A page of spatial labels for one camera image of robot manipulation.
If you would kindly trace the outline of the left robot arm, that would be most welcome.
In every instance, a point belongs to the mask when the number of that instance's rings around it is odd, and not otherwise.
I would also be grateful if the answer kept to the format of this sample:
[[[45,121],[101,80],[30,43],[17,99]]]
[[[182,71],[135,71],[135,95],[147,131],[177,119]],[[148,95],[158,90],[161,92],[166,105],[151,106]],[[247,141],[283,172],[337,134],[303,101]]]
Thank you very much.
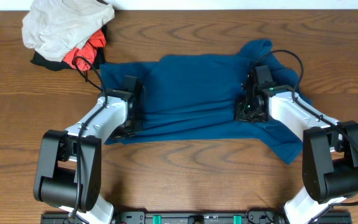
[[[42,223],[111,223],[114,207],[100,194],[101,148],[108,139],[126,139],[142,129],[142,85],[126,76],[120,88],[102,91],[95,106],[63,131],[47,131],[41,142],[34,198],[63,213],[41,216]]]

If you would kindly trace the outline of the teal blue t-shirt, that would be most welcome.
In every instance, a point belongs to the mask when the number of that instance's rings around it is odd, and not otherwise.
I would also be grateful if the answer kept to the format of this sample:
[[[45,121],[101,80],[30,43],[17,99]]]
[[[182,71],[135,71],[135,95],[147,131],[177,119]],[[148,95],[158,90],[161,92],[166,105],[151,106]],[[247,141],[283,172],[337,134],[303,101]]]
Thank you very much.
[[[124,77],[136,77],[142,94],[142,131],[124,144],[191,139],[259,139],[286,164],[302,151],[302,142],[278,121],[245,123],[234,118],[235,102],[256,60],[268,65],[279,85],[294,86],[295,71],[272,54],[268,39],[253,40],[234,55],[166,55],[157,62],[105,63],[101,77],[116,89]]]

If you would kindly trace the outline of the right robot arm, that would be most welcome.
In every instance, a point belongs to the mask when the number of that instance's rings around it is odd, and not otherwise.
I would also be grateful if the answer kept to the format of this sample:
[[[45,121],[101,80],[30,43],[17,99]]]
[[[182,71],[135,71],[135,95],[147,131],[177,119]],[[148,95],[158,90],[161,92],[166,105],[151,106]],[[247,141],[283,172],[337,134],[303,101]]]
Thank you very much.
[[[339,222],[327,213],[358,205],[358,123],[340,122],[306,103],[294,88],[277,85],[266,65],[254,66],[236,101],[234,118],[256,123],[276,120],[303,144],[303,188],[271,223]]]

